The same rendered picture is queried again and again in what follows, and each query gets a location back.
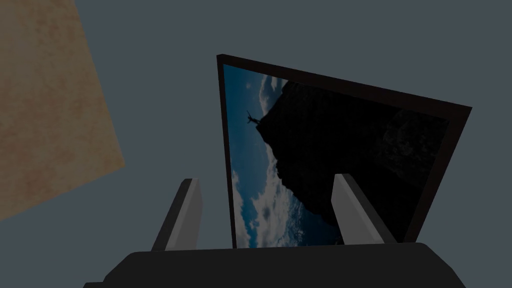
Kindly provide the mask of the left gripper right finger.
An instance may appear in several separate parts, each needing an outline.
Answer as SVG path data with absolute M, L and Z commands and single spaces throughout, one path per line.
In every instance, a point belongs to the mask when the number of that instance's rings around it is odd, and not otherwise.
M 350 174 L 334 176 L 331 205 L 345 245 L 397 242 Z

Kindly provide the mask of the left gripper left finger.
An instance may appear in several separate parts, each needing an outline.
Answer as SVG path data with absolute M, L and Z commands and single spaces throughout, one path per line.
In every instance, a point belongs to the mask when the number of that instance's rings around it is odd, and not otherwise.
M 184 251 L 197 248 L 203 212 L 200 182 L 186 178 L 181 182 L 151 251 Z

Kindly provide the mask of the dark framed cliff sky picture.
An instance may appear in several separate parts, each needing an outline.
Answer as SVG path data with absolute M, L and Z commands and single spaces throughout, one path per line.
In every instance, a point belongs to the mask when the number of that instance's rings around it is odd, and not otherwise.
M 227 54 L 216 60 L 223 138 L 229 67 L 285 79 L 255 127 L 284 186 L 333 225 L 333 182 L 347 174 L 389 241 L 417 241 L 471 107 Z

